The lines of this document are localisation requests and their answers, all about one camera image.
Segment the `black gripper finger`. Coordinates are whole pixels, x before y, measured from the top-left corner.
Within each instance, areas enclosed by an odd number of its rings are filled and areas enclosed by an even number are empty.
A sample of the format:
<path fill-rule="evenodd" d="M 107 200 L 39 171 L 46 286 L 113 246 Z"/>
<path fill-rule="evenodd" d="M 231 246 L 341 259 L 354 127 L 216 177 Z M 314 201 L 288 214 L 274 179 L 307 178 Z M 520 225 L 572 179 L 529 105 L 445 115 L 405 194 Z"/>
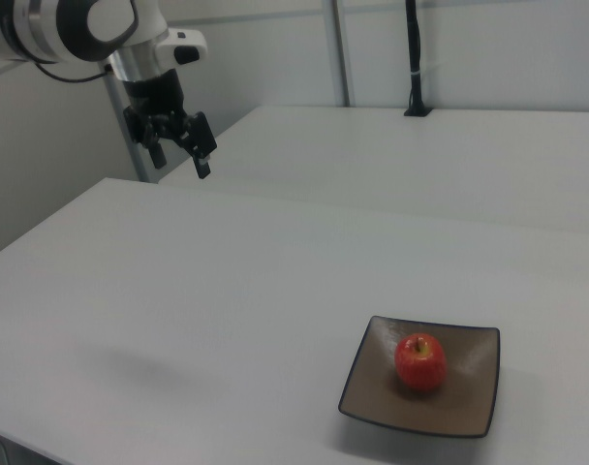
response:
<path fill-rule="evenodd" d="M 180 146 L 189 154 L 199 179 L 211 174 L 210 155 L 217 148 L 216 140 L 203 112 L 187 115 L 183 119 Z"/>
<path fill-rule="evenodd" d="M 140 144 L 148 151 L 156 170 L 162 169 L 167 164 L 167 159 L 160 143 L 160 136 L 150 121 L 144 125 Z"/>

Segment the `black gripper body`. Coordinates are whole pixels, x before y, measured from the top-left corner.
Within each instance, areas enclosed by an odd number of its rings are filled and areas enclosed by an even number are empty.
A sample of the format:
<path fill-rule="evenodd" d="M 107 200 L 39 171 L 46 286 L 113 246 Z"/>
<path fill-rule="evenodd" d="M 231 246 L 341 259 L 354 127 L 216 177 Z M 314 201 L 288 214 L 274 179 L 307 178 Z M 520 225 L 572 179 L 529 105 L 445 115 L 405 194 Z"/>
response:
<path fill-rule="evenodd" d="M 187 142 L 184 94 L 176 70 L 148 80 L 124 81 L 129 98 L 123 115 L 131 141 L 151 145 L 164 138 L 178 145 Z"/>

